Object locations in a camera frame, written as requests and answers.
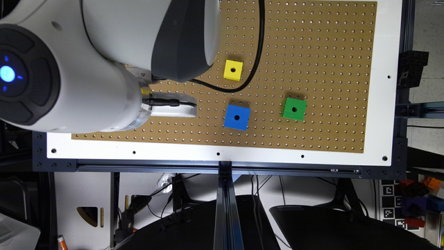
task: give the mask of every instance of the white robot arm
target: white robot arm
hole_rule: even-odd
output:
[[[0,118],[89,133],[193,117],[193,97],[151,93],[123,64],[187,81],[209,69],[218,35],[217,0],[22,0],[0,20]]]

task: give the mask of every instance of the white frame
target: white frame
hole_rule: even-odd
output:
[[[47,157],[110,160],[231,160],[253,163],[390,166],[401,17],[402,0],[379,1],[377,3],[363,153],[72,140],[71,134],[48,133]],[[57,149],[56,153],[51,153],[52,149]],[[387,161],[382,160],[384,156],[388,158]]]

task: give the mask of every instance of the brown pegboard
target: brown pegboard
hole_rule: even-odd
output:
[[[195,83],[162,81],[154,91],[189,94],[195,118],[150,117],[134,131],[73,139],[364,152],[376,2],[266,1],[264,50],[243,91],[227,94]],[[198,78],[225,88],[246,79],[255,59],[257,1],[222,1],[221,46]],[[225,60],[244,62],[240,82],[223,79]],[[280,116],[285,97],[308,101],[305,120]],[[224,128],[227,105],[251,109],[247,131]]]

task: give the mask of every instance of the cable connector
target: cable connector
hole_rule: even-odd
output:
[[[188,105],[191,107],[196,107],[197,105],[188,101],[180,101],[178,99],[161,99],[161,98],[150,98],[144,100],[145,104],[150,106],[170,106],[170,107],[178,107],[180,105]]]

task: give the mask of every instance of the orange object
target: orange object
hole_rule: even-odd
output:
[[[424,183],[424,185],[426,185],[431,190],[439,190],[439,186],[441,185],[442,181],[436,180],[435,178],[432,177],[427,177],[425,180],[422,180],[421,182]]]
[[[58,244],[60,246],[60,249],[62,250],[68,250],[67,248],[67,243],[65,242],[65,239],[63,238],[62,235],[59,235],[57,238]]]

